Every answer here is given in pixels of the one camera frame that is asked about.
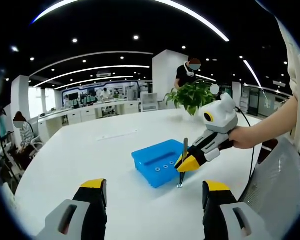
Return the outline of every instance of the computer monitor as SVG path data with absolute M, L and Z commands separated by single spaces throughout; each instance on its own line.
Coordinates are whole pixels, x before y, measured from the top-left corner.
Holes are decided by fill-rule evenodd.
M 69 101 L 77 100 L 79 98 L 78 93 L 69 94 Z

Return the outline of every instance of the white table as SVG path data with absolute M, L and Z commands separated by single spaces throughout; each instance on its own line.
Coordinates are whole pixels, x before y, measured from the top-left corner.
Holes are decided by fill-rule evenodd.
M 238 115 L 239 125 L 247 126 Z M 251 125 L 260 120 L 247 117 Z M 202 182 L 227 184 L 238 198 L 248 182 L 252 150 L 236 148 L 185 176 L 154 189 L 135 169 L 131 153 L 169 139 L 191 145 L 205 130 L 179 109 L 143 112 L 63 127 L 41 149 L 15 194 L 20 223 L 35 236 L 46 216 L 72 199 L 85 181 L 107 179 L 107 240 L 202 240 Z M 261 145 L 254 154 L 257 161 Z

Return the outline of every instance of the blue box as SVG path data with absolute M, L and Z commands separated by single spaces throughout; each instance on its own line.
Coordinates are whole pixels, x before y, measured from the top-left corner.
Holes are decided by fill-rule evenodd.
M 175 164 L 183 153 L 184 145 L 168 140 L 133 152 L 135 168 L 155 189 L 179 176 Z

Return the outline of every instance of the potted plant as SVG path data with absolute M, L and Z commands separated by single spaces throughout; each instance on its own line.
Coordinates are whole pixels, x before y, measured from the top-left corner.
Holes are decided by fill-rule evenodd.
M 203 81 L 193 84 L 186 84 L 178 91 L 173 88 L 164 97 L 166 104 L 173 102 L 176 109 L 184 108 L 190 116 L 198 114 L 199 109 L 204 105 L 210 104 L 215 100 L 215 96 L 210 92 L 209 86 Z

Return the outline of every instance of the white pillar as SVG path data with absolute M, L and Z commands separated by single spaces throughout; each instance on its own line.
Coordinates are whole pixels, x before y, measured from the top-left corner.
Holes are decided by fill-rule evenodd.
M 235 105 L 240 108 L 241 101 L 241 93 L 242 93 L 242 85 L 240 82 L 232 82 L 232 98 L 235 101 Z
M 177 69 L 187 61 L 187 55 L 170 50 L 165 50 L 152 59 L 153 93 L 158 94 L 159 101 L 174 88 Z
M 41 103 L 42 103 L 42 110 L 46 114 L 47 111 L 47 103 L 46 103 L 46 89 L 41 88 Z
M 14 121 L 16 113 L 20 111 L 22 115 L 30 120 L 29 111 L 29 77 L 18 76 L 11 85 L 11 120 Z M 20 147 L 21 135 L 20 129 L 13 125 L 15 143 Z

